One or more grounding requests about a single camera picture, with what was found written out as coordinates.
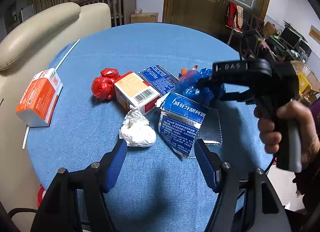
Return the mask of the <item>person's right hand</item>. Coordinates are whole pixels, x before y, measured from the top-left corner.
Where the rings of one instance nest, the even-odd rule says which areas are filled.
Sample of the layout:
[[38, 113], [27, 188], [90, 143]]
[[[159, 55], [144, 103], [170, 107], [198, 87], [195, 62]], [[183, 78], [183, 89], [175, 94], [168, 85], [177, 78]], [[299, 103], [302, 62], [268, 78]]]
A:
[[[270, 119], [264, 118], [259, 107], [254, 109], [258, 120], [260, 139], [265, 144], [265, 151], [275, 154], [279, 150], [281, 134], [275, 131], [275, 124]], [[309, 108], [298, 101], [290, 101], [277, 110], [280, 119], [295, 119], [300, 124], [302, 141], [302, 166], [307, 167], [319, 153], [319, 138], [317, 136], [315, 121]]]

